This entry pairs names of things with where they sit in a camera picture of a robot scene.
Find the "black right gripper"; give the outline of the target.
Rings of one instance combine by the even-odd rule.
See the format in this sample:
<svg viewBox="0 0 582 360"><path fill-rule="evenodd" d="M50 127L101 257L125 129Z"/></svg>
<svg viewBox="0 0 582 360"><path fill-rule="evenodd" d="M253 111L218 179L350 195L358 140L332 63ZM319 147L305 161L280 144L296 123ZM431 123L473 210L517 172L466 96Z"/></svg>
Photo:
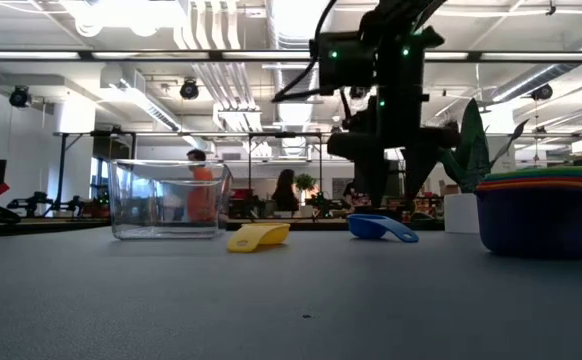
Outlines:
<svg viewBox="0 0 582 360"><path fill-rule="evenodd" d="M377 96L371 96L366 109L343 120L344 132L333 133L327 141L330 155L354 161L355 185L373 207L381 205L386 188L390 169L386 149L405 148L405 196L413 199L438 162L438 147L450 149L461 142L456 125L422 127L401 115L385 117L385 108Z"/></svg>

